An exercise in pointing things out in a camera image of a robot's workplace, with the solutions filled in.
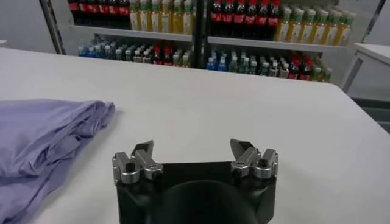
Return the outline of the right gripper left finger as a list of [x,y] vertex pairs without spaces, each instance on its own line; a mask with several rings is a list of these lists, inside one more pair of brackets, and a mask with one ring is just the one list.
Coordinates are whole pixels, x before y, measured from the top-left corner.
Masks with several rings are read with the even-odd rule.
[[114,183],[135,184],[142,179],[157,181],[163,175],[163,165],[152,159],[153,140],[137,144],[130,156],[117,152],[112,158]]

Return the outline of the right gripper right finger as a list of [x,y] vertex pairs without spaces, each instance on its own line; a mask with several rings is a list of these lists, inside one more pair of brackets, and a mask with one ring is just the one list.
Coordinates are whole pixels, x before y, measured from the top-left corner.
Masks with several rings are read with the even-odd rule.
[[231,172],[235,178],[242,179],[252,174],[259,179],[277,176],[278,153],[274,149],[266,149],[261,153],[252,143],[230,140],[230,148],[235,160],[231,162]]

